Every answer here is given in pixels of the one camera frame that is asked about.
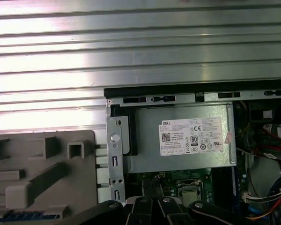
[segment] metal sheet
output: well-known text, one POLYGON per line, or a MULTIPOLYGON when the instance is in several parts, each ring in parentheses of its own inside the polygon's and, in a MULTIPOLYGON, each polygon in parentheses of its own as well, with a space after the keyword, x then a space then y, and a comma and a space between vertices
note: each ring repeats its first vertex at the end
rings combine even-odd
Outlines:
POLYGON ((35 16, 0 20, 0 35, 72 30, 160 28, 281 23, 281 7, 234 10, 180 10, 161 12, 94 13, 91 15, 35 16))
POLYGON ((274 78, 281 0, 0 1, 0 133, 103 135, 105 87, 274 78))
POLYGON ((0 15, 21 15, 41 13, 88 12, 133 9, 159 9, 159 8, 202 8, 202 7, 231 7, 280 5, 281 0, 251 0, 251 1, 214 1, 214 0, 10 0, 0 1, 0 15))

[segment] pink sticker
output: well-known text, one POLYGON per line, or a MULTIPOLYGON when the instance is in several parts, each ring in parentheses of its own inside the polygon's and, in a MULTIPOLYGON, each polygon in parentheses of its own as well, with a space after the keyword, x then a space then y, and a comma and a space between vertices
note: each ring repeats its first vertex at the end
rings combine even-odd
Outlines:
POLYGON ((227 136, 225 139, 225 144, 230 144, 233 138, 233 133, 232 132, 227 132, 227 136))

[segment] yellow wire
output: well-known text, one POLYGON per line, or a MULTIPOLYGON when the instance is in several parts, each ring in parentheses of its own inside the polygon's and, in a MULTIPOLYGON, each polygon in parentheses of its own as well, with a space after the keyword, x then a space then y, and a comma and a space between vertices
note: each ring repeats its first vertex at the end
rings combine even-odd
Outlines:
POLYGON ((245 134, 245 132, 250 128, 250 125, 251 124, 248 123, 248 125, 238 135, 236 135, 236 137, 239 137, 239 136, 245 134))
POLYGON ((263 217, 267 216, 268 214, 271 214, 272 212, 274 212, 274 210, 272 210, 272 211, 270 211, 270 212, 268 212, 266 214, 263 214, 263 215, 261 215, 259 217, 247 217, 247 219, 250 219, 250 220, 260 219, 260 218, 263 218, 263 217))

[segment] green circuit board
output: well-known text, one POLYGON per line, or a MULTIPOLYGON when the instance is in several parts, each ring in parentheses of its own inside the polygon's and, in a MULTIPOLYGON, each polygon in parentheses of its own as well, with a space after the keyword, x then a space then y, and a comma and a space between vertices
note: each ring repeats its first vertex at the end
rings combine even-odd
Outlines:
POLYGON ((130 196, 141 195, 141 183, 143 180, 153 179, 159 176, 162 179, 161 186, 164 196, 180 197, 180 182, 200 181, 200 198, 203 201, 213 203, 212 177, 210 169, 165 171, 165 172, 146 172, 132 173, 128 176, 127 193, 130 196))

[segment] screw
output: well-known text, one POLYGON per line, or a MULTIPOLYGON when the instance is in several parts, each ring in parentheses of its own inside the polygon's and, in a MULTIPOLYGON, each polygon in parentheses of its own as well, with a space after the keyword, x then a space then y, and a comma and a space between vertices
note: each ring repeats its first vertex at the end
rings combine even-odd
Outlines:
POLYGON ((170 202, 170 198, 164 198, 163 201, 166 202, 166 203, 169 203, 170 202))
POLYGON ((142 199, 140 200, 141 203, 146 203, 147 201, 148 201, 147 198, 142 198, 142 199))
POLYGON ((202 203, 196 203, 196 204, 195 204, 195 207, 197 207, 197 208, 203 208, 203 204, 202 204, 202 203))
POLYGON ((117 207, 116 204, 110 204, 110 205, 109 205, 109 208, 116 208, 116 207, 117 207))

